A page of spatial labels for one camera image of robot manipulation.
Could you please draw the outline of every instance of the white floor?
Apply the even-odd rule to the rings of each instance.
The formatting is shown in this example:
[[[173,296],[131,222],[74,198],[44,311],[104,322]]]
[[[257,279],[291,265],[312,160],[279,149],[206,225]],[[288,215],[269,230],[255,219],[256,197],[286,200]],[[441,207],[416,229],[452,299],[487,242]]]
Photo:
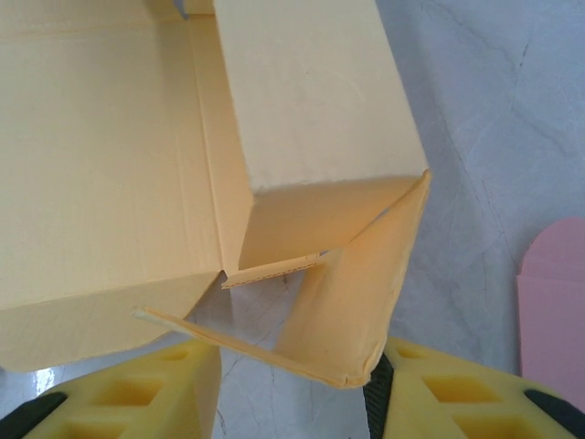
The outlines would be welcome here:
[[[434,174],[392,333],[515,371],[522,254],[554,220],[585,216],[585,3],[378,3]],[[247,303],[233,306],[235,323],[270,343],[298,282],[265,281],[209,300]],[[197,318],[222,316],[204,307]],[[2,371],[0,415],[136,353]],[[214,438],[367,438],[361,391],[329,389],[230,352],[223,359]]]

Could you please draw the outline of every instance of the cardboard box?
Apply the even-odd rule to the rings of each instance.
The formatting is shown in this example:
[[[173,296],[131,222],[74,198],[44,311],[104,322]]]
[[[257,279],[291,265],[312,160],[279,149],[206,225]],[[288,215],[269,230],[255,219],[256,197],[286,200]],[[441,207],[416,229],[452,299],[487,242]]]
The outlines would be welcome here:
[[[0,364],[166,326],[362,385],[429,187],[376,4],[185,7],[0,0]],[[180,321],[221,271],[230,286],[303,268],[273,351]]]

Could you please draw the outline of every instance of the torn cardboard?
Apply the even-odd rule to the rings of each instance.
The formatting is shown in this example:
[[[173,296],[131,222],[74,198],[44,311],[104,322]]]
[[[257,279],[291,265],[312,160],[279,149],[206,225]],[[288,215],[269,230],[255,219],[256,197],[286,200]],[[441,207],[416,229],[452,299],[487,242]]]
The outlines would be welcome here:
[[[361,385],[430,178],[376,5],[184,7],[0,0],[0,363],[172,328]],[[180,321],[221,271],[233,286],[301,269],[273,351]]]

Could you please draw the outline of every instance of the open box flap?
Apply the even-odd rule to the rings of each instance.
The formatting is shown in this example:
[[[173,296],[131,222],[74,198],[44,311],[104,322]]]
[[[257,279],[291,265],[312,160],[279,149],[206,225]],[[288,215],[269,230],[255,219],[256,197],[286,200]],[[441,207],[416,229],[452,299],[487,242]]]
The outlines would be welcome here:
[[[307,270],[273,351],[151,309],[134,315],[332,386],[363,386],[386,343],[430,177]]]
[[[191,24],[167,0],[0,1],[0,362],[136,348],[221,270]]]
[[[376,3],[215,9],[252,196],[238,268],[344,247],[428,168]]]
[[[374,0],[216,0],[250,189],[428,167]]]
[[[42,369],[150,343],[166,331],[129,318],[133,309],[142,304],[185,317],[217,276],[218,272],[200,273],[2,309],[2,367]]]
[[[262,265],[261,267],[254,267],[234,273],[221,285],[221,287],[224,289],[232,288],[234,286],[250,284],[264,279],[282,276],[284,274],[300,272],[301,270],[315,267],[319,263],[322,263],[322,258],[320,258],[318,254],[312,254],[310,256],[304,256],[289,261],[269,263],[267,265]]]

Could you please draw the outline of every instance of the yellow cardboard box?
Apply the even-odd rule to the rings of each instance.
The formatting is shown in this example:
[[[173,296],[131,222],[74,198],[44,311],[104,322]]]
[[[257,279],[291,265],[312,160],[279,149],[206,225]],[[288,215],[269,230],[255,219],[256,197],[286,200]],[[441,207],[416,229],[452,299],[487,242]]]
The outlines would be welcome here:
[[[185,6],[0,0],[0,364],[148,343],[166,329],[131,316],[146,307],[361,385],[429,187],[376,4]],[[230,286],[303,268],[273,351],[180,322],[221,271]]]

